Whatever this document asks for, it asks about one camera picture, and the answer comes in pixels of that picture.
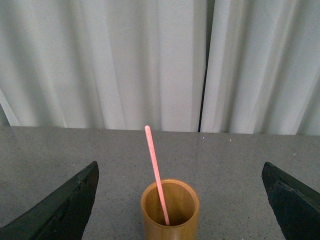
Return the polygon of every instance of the curtain fold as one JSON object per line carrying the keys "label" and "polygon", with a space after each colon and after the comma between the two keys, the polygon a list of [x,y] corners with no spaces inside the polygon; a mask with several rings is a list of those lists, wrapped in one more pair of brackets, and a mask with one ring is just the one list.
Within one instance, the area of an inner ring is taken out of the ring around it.
{"label": "curtain fold", "polygon": [[206,1],[2,1],[12,126],[198,129]]}
{"label": "curtain fold", "polygon": [[216,0],[201,131],[319,135],[319,39],[319,1]]}

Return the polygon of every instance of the pink stick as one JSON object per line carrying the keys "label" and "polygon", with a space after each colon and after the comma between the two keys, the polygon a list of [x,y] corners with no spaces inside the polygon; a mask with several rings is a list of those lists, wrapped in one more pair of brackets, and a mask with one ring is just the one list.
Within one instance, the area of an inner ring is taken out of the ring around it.
{"label": "pink stick", "polygon": [[152,139],[152,134],[151,134],[151,129],[147,125],[144,127],[144,131],[145,131],[146,141],[147,141],[148,147],[149,147],[149,152],[150,152],[150,157],[151,157],[151,162],[152,162],[152,167],[153,167],[153,172],[154,172],[154,177],[155,177],[155,182],[156,182],[156,187],[158,188],[158,193],[159,193],[160,202],[161,202],[161,206],[162,206],[162,210],[163,210],[165,224],[167,226],[170,226],[166,202],[165,202],[164,191],[163,191],[162,185],[161,185],[161,179],[160,179],[160,173],[159,173],[159,169],[158,169],[154,141]]}

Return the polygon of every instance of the speckled table surface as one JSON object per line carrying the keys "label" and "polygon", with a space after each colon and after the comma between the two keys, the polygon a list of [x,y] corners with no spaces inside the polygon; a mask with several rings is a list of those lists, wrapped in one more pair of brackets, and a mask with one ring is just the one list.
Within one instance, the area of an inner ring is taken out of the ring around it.
{"label": "speckled table surface", "polygon": [[[320,137],[153,132],[161,178],[200,198],[198,240],[284,239],[261,179],[269,161],[320,192]],[[144,131],[0,127],[0,227],[92,161],[99,165],[84,240],[142,240],[140,197],[154,182]]]}

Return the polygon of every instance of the curtain gap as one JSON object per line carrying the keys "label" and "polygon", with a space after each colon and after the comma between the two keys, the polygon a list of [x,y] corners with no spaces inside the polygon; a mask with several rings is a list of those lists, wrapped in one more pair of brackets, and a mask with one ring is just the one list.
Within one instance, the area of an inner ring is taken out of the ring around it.
{"label": "curtain gap", "polygon": [[212,32],[212,22],[214,19],[214,8],[215,8],[215,0],[206,0],[205,73],[204,73],[204,79],[203,79],[203,89],[202,89],[202,99],[201,99],[201,107],[200,107],[198,133],[201,130],[202,112],[203,112],[203,108],[204,108],[206,80],[207,80],[207,71],[208,71],[208,62],[209,62],[209,51],[210,51],[211,32]]}

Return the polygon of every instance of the bamboo cup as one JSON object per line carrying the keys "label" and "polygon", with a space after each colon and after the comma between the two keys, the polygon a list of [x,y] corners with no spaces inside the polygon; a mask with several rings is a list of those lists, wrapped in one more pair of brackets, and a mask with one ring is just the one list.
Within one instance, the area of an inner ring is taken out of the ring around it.
{"label": "bamboo cup", "polygon": [[196,191],[177,179],[161,181],[170,226],[166,226],[156,183],[141,197],[146,240],[196,240],[200,200]]}

